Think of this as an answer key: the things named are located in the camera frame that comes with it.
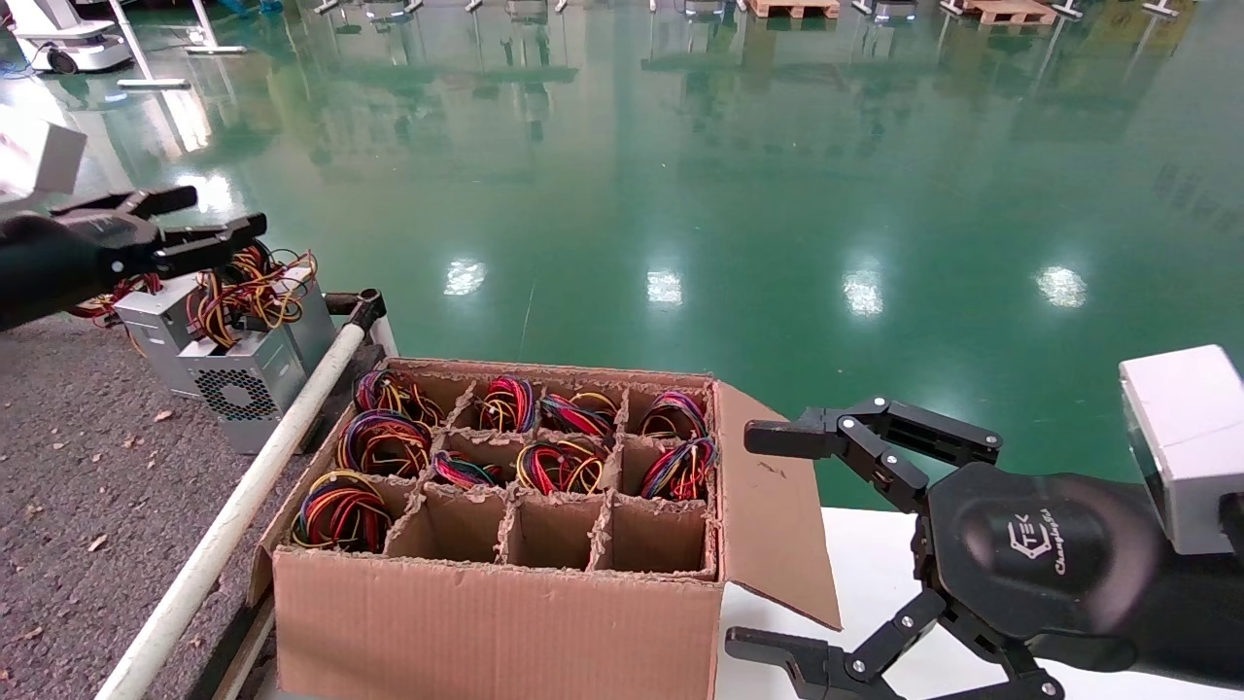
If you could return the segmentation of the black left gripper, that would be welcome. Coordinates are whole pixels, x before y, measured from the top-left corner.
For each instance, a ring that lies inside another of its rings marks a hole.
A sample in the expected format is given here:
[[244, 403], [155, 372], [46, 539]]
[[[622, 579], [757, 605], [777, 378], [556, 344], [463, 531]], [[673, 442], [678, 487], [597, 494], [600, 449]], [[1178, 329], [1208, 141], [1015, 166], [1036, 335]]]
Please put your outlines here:
[[55, 218], [97, 211], [65, 223], [35, 213], [4, 219], [1, 331], [62, 313], [111, 292], [129, 276], [154, 270], [160, 279], [175, 279], [221, 267], [267, 233], [266, 214], [221, 225], [167, 228], [160, 234], [152, 223], [137, 219], [187, 211], [197, 204], [197, 187], [174, 187], [109, 193], [53, 208]]

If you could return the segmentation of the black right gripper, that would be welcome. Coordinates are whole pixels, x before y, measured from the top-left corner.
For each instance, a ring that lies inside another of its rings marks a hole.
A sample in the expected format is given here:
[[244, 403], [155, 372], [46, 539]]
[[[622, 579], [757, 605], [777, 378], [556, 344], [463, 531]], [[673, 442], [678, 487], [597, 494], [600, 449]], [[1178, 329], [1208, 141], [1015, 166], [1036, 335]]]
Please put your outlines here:
[[[1064, 699], [1035, 656], [1086, 671], [1242, 683], [1242, 562], [1176, 552], [1141, 484], [1004, 472], [990, 466], [1001, 436], [883, 395], [746, 421], [743, 446], [837, 458], [891, 506], [919, 513], [921, 576], [950, 597], [921, 591], [853, 652], [730, 625], [726, 654], [778, 666], [800, 699], [898, 699], [884, 671], [934, 625], [960, 620], [963, 642], [986, 652], [1006, 683], [947, 699]], [[931, 487], [906, 453], [963, 469]]]

